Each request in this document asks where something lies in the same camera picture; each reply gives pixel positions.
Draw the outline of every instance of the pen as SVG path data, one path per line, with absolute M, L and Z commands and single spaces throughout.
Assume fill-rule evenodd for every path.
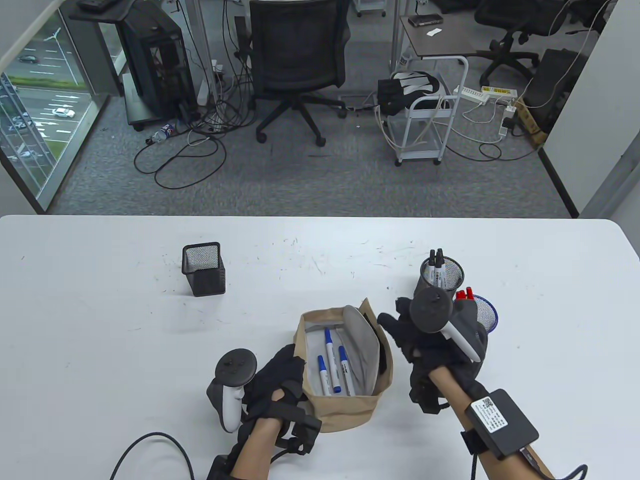
M 429 253 L 429 261 L 427 262 L 427 282 L 429 282 L 431 285 L 435 285 L 434 284 L 435 273 L 436 273 L 436 251 L 431 250 L 431 252 Z
M 331 387 L 329 386 L 329 377 L 326 374 L 326 367 L 324 366 L 324 358 L 322 355 L 318 355 L 318 365 L 320 366 L 320 380 L 322 381 L 322 392 L 326 396 L 331 396 Z
M 440 287 L 441 289 L 445 288 L 445 269 L 446 267 L 444 265 L 442 249 L 439 248 L 438 253 L 436 254 L 435 280 L 433 285 Z
M 338 355 L 340 355 L 340 364 L 342 365 L 344 382 L 347 384 L 347 395 L 349 397 L 353 397 L 356 394 L 356 390 L 355 388 L 353 388 L 353 378 L 351 377 L 351 368 L 349 368 L 349 359 L 347 358 L 347 351 L 342 345 L 338 347 Z
M 329 361 L 329 373 L 331 374 L 331 383 L 333 383 L 333 393 L 342 392 L 340 388 L 340 377 L 338 376 L 338 366 L 335 363 L 335 352 L 333 351 L 333 341 L 331 340 L 331 331 L 324 329 L 324 342 L 326 343 L 326 356 Z

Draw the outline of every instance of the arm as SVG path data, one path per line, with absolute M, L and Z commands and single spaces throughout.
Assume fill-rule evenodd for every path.
M 277 401 L 283 396 L 282 390 L 276 390 L 271 400 Z M 281 427 L 280 419 L 258 419 L 238 456 L 231 476 L 242 480 L 267 480 L 271 455 Z
M 460 388 L 448 368 L 439 367 L 435 369 L 429 374 L 429 378 L 447 399 L 465 431 L 473 429 L 473 425 L 471 425 L 465 414 L 465 410 L 471 404 L 471 398 Z M 528 447 L 528 450 L 535 457 L 540 470 L 546 476 L 553 478 L 551 472 L 549 472 L 533 449 Z M 538 474 L 519 454 L 498 460 L 491 452 L 485 452 L 479 455 L 478 458 L 482 463 L 486 476 L 490 480 L 540 480 Z

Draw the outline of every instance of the metal cart frame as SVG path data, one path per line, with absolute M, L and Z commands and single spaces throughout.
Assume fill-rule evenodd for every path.
M 438 100 L 438 95 L 425 95 L 415 100 L 408 109 L 403 109 L 398 114 L 386 117 L 386 125 L 391 140 L 396 145 L 400 145 L 401 148 L 394 148 L 396 152 L 396 166 L 401 166 L 404 160 L 417 160 L 417 159 L 433 159 L 434 165 L 442 163 L 442 156 L 444 155 L 445 148 L 447 147 L 447 140 L 453 127 L 453 120 L 456 118 L 456 112 L 462 95 L 462 87 L 465 85 L 467 79 L 467 73 L 469 70 L 469 62 L 466 57 L 463 56 L 430 56 L 422 57 L 420 60 L 433 60 L 433 71 L 430 72 L 435 76 L 438 81 L 444 86 L 445 96 L 443 100 L 449 102 L 449 108 L 440 108 L 437 112 L 436 109 L 416 109 L 415 107 L 424 100 Z M 451 89 L 444 82 L 442 75 L 437 70 L 437 65 L 440 60 L 452 60 L 461 63 L 464 66 L 462 76 L 460 78 L 460 88 L 457 93 L 451 93 Z M 429 129 L 422 136 L 422 139 L 417 145 L 411 146 L 415 142 L 417 136 L 424 129 L 425 124 L 432 119 L 436 118 L 448 118 L 447 131 L 444 134 L 444 138 L 440 136 L 436 125 L 432 122 Z

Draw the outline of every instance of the white cart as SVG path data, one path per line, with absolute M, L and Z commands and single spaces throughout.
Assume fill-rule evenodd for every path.
M 382 10 L 382 16 L 387 16 L 387 0 L 353 0 L 353 8 L 359 17 L 369 10 Z
M 441 85 L 444 86 L 445 95 L 440 97 L 436 94 L 425 95 L 414 101 L 409 108 L 405 108 L 398 114 L 386 117 L 386 128 L 391 140 L 398 145 L 394 150 L 396 151 L 396 166 L 401 166 L 404 160 L 418 160 L 418 159 L 433 159 L 435 165 L 439 165 L 442 162 L 442 156 L 447 146 L 447 140 L 451 133 L 451 127 L 453 126 L 453 120 L 456 117 L 456 111 L 460 104 L 460 98 L 462 88 L 458 89 L 457 93 L 452 93 L 451 88 L 447 86 L 442 78 L 442 75 L 438 72 L 439 61 L 456 61 L 464 66 L 462 76 L 458 85 L 465 84 L 467 79 L 467 72 L 469 70 L 469 63 L 466 57 L 463 56 L 433 56 L 423 57 L 421 60 L 433 60 L 433 71 L 429 73 L 436 77 Z M 440 109 L 419 109 L 417 108 L 424 100 L 438 100 L 443 98 L 446 108 Z M 424 130 L 425 126 L 429 124 L 431 119 L 435 121 L 437 118 L 448 118 L 447 129 L 444 136 L 440 135 L 436 125 L 432 122 L 428 130 L 418 137 Z

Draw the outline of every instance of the black mesh pen holder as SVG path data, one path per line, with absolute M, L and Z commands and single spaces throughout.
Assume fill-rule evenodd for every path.
M 456 295 L 456 291 L 462 286 L 462 282 L 465 281 L 465 271 L 462 270 L 462 267 L 458 262 L 449 257 L 444 258 L 444 267 L 445 267 L 445 275 L 444 275 L 444 291 L 449 294 L 451 298 L 454 298 Z M 415 286 L 415 290 L 413 292 L 413 296 L 428 287 L 432 287 L 427 280 L 427 266 L 429 259 L 426 259 L 420 265 L 420 278 L 418 279 L 418 284 Z
M 182 273 L 191 285 L 193 296 L 220 295 L 227 290 L 225 265 L 218 242 L 187 245 L 182 249 Z

